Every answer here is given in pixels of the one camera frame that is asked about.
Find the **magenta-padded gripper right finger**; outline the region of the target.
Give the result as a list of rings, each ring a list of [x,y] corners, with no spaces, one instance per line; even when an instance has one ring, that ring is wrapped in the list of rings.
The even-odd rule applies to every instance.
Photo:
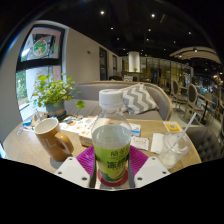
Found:
[[[131,146],[128,161],[128,181],[131,188],[140,188],[170,175],[157,157],[148,157]]]

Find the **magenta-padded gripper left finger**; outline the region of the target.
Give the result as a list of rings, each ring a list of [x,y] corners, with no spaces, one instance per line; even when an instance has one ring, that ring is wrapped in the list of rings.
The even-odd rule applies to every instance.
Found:
[[[55,175],[84,188],[94,188],[96,183],[94,147],[90,146],[77,157],[68,157]]]

